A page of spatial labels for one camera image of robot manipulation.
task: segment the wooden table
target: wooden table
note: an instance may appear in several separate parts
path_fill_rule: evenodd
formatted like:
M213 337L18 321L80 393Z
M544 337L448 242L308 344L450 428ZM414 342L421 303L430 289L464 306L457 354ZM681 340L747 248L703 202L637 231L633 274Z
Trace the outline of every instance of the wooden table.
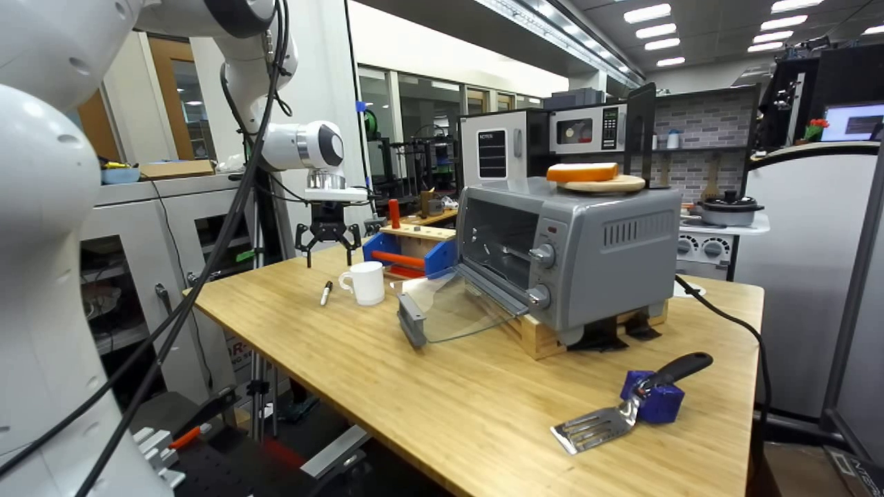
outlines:
M395 289L355 306L321 288L340 248L213 282L198 306L334 404L416 470L461 493L746 493L757 342L691 299L674 299L663 337L615 354L528 359L503 328L414 354ZM763 289L694 278L725 311L758 322ZM548 426L619 404L626 371L706 351L716 365L678 386L674 426L637 426L598 449L565 455Z

